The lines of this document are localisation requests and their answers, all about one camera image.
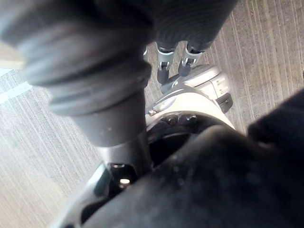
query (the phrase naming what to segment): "gray carpet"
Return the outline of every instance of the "gray carpet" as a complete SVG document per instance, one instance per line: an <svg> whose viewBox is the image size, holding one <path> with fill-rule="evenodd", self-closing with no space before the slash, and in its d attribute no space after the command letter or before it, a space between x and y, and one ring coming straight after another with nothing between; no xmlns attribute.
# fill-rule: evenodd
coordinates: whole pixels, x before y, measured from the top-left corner
<svg viewBox="0 0 304 228"><path fill-rule="evenodd" d="M255 119L303 87L304 2L241 0L199 63L216 64L231 79L234 106L227 113L245 133ZM171 69L177 73L182 43ZM149 47L151 104L160 96L156 49ZM24 82L0 77L0 93ZM42 228L59 212L98 154L68 118L52 114L49 95L32 88L0 104L0 227Z"/></svg>

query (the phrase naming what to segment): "bolt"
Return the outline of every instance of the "bolt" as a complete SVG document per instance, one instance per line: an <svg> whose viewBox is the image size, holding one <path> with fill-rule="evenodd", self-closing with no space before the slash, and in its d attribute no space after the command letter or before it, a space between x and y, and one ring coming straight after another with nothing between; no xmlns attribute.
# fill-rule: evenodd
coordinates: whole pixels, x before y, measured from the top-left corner
<svg viewBox="0 0 304 228"><path fill-rule="evenodd" d="M175 125L177 123L177 116L176 115L169 115L167 117L167 122L169 125Z"/></svg>
<svg viewBox="0 0 304 228"><path fill-rule="evenodd" d="M197 120L196 115L191 115L187 117L187 121L189 121L191 124L195 123Z"/></svg>

